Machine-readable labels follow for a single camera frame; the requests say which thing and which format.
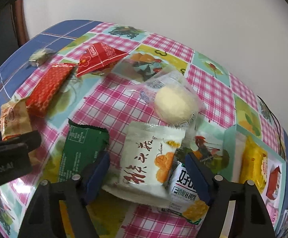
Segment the tablecloth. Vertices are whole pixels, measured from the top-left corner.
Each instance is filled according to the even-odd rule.
[[[78,62],[84,50],[95,42],[104,42],[130,54],[153,55],[173,64],[204,101],[204,116],[225,129],[237,123],[261,138],[273,150],[279,151],[277,129],[266,108],[247,86],[224,67],[174,40],[107,22],[64,21],[30,40],[0,67],[0,106],[13,94],[17,97],[28,96],[53,62]],[[38,69],[29,67],[26,60],[42,47],[59,52],[45,66]],[[143,81],[128,67],[122,64],[105,78],[92,74],[81,79],[72,76],[61,91],[62,98],[56,101],[48,116],[45,119],[31,119],[43,138],[37,150],[42,164],[34,168],[31,174],[0,187],[1,194],[11,197],[6,201],[8,205],[12,203],[14,208],[13,216],[4,215],[6,218],[0,221],[0,230],[5,237],[8,234],[16,237],[18,222],[21,222],[35,186],[42,178],[42,170],[48,168],[50,154],[55,153],[59,141],[67,135],[67,118],[109,130],[109,152],[113,166],[119,164],[126,127],[131,121],[161,123],[139,96],[125,91],[124,86],[134,83],[132,79]],[[281,138],[288,162],[288,136],[283,129]],[[196,232],[196,226],[183,218],[170,213],[156,213],[150,207],[140,205],[129,213],[128,225],[122,226],[119,234],[120,237],[130,238],[195,237]]]

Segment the white wall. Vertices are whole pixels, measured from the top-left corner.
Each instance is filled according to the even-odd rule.
[[[179,41],[261,96],[288,133],[284,0],[24,0],[29,36],[68,19],[115,22]]]

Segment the screw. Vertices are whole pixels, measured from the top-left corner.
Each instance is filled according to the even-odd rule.
[[[223,177],[221,175],[216,175],[214,176],[214,179],[216,179],[217,181],[222,181]]]
[[[73,179],[74,181],[77,181],[77,180],[80,179],[80,175],[73,175],[73,176],[72,176],[72,179]]]
[[[47,181],[47,180],[42,180],[42,181],[41,181],[41,185],[42,185],[42,186],[45,186],[45,185],[47,185],[47,183],[48,183],[48,181]]]
[[[252,180],[247,180],[246,182],[248,185],[251,185],[251,186],[253,186],[255,184]]]

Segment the plastic wrapper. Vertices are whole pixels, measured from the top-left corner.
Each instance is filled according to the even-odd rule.
[[[175,150],[184,136],[184,129],[132,121],[122,148],[116,183],[106,182],[104,189],[134,203],[168,207],[166,184]]]
[[[251,136],[247,137],[242,157],[239,183],[252,180],[262,193],[267,180],[267,152],[258,146]]]
[[[1,106],[0,132],[2,140],[8,140],[18,135],[31,132],[32,126],[26,109],[25,100],[9,101]],[[36,151],[29,153],[31,165],[39,164]]]
[[[161,59],[154,58],[147,53],[132,54],[125,58],[123,62],[131,65],[132,69],[143,77],[143,81],[147,81],[168,65]]]
[[[185,165],[182,163],[179,163],[170,178],[169,193],[171,203],[168,211],[186,218],[192,224],[200,224],[209,207],[199,199]]]
[[[84,167],[94,163],[100,151],[109,144],[107,129],[76,124],[68,120],[69,132],[65,141],[59,168],[59,181],[66,181],[80,174]]]
[[[82,55],[77,77],[81,77],[86,73],[96,75],[105,75],[111,71],[115,64],[128,53],[108,46],[105,43],[95,43],[89,47]]]
[[[26,107],[30,115],[38,117],[46,115],[53,96],[75,66],[74,63],[53,64],[26,100]]]
[[[281,171],[279,166],[276,167],[271,173],[268,181],[266,196],[270,200],[275,200],[278,196],[279,185],[281,181]]]
[[[29,64],[37,67],[42,66],[56,53],[56,51],[48,48],[38,49],[30,56]]]
[[[149,80],[126,86],[137,91],[157,115],[169,125],[187,127],[194,123],[199,111],[204,108],[191,85],[174,67],[166,66]]]

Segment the bread roll in plastic bag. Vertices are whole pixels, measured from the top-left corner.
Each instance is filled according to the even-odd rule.
[[[137,91],[157,115],[169,125],[187,127],[195,122],[204,104],[186,78],[174,67],[166,66],[149,80],[128,85]]]

